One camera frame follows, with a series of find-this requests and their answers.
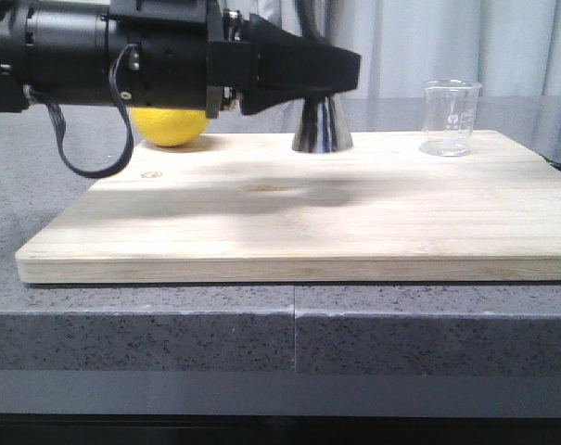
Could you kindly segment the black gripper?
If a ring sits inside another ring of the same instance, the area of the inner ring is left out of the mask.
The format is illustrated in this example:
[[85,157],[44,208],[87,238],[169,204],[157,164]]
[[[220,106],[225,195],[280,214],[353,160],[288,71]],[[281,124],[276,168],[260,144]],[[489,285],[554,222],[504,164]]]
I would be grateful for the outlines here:
[[113,1],[108,48],[125,53],[116,76],[123,101],[136,108],[201,110],[215,119],[244,85],[250,44],[244,115],[356,89],[362,57],[323,38],[311,12],[298,17],[302,36],[216,1]]

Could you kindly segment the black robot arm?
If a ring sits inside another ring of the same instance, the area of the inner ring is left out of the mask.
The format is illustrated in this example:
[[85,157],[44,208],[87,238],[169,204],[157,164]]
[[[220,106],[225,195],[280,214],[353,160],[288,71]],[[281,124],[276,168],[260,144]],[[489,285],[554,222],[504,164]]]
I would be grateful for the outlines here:
[[29,105],[27,89],[60,104],[112,102],[108,71],[134,108],[204,111],[224,93],[253,115],[299,98],[356,88],[359,55],[300,37],[215,1],[0,1],[0,112]]

